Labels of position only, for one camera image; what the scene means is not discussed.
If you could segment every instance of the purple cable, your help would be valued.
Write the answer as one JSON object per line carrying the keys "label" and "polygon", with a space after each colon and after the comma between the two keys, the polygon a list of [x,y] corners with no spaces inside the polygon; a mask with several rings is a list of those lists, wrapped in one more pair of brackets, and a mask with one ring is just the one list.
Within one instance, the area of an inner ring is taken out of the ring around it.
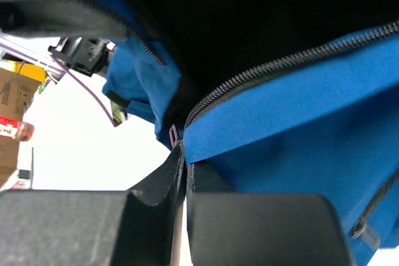
{"label": "purple cable", "polygon": [[108,112],[107,108],[104,106],[104,104],[101,102],[101,100],[98,98],[98,96],[96,96],[96,94],[94,94],[93,91],[91,91],[91,89],[89,89],[83,82],[81,82],[79,80],[79,78],[77,78],[74,74],[72,74],[72,72],[67,68],[64,67],[62,65],[62,63],[60,63],[58,61],[57,57],[54,57],[53,55],[51,55],[51,58],[53,59],[53,61],[69,76],[71,76],[77,83],[79,83],[89,94],[91,94],[91,96],[97,101],[97,103],[101,106],[102,110],[105,112],[105,114],[107,115],[107,117],[109,118],[109,120],[111,121],[112,125],[114,127],[116,127],[116,124],[111,116],[111,114]]}

